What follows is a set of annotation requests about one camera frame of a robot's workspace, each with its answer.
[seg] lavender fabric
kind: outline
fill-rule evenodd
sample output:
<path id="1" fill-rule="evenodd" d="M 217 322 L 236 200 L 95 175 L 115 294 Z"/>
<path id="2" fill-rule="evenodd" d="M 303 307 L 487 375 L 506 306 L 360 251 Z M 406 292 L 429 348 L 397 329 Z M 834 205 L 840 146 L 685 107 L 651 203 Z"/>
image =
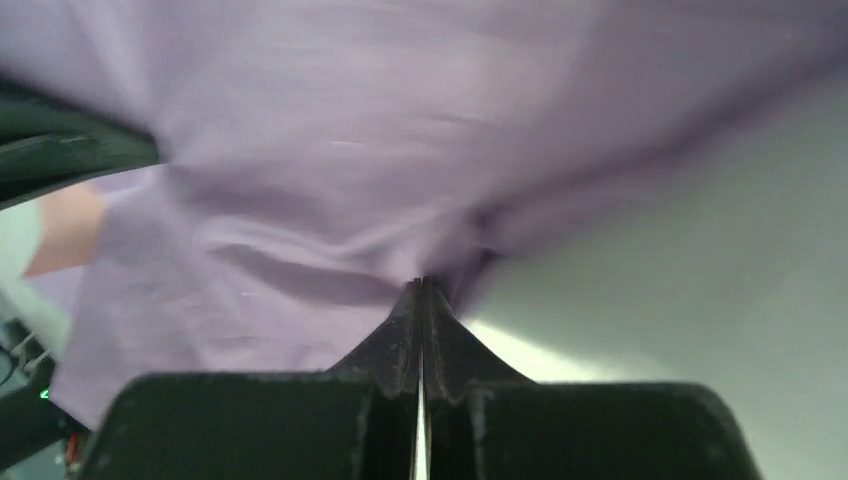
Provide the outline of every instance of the lavender fabric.
<path id="1" fill-rule="evenodd" d="M 842 0 L 0 0 L 0 70 L 151 131 L 51 398 L 311 370 L 401 285 L 650 198 L 848 60 Z"/>

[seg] purple cloth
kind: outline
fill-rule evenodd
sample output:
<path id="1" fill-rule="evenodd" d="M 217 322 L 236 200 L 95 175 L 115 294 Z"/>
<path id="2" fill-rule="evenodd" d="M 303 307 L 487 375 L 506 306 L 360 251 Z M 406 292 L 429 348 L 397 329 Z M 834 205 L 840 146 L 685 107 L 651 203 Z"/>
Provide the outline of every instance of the purple cloth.
<path id="1" fill-rule="evenodd" d="M 469 292 L 844 66 L 842 0 L 0 0 L 0 69 L 155 135 L 51 398 L 311 370 L 422 274 Z"/>

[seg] black device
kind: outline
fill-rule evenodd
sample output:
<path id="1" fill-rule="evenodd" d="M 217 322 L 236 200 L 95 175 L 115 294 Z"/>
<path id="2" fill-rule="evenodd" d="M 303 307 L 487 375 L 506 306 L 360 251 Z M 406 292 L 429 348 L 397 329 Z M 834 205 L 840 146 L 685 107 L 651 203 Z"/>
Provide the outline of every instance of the black device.
<path id="1" fill-rule="evenodd" d="M 536 384 L 467 331 L 429 278 L 327 372 L 134 382 L 79 478 L 408 480 L 416 448 L 438 480 L 760 478 L 707 388 Z"/>

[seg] purple garment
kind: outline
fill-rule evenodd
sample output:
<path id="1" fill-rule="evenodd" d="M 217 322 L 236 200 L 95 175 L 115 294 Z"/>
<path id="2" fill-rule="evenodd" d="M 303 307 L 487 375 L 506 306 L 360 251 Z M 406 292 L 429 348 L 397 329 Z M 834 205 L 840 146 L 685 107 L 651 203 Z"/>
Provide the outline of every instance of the purple garment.
<path id="1" fill-rule="evenodd" d="M 401 285 L 646 200 L 848 55 L 842 0 L 0 0 L 0 69 L 155 135 L 51 398 L 329 366 Z"/>

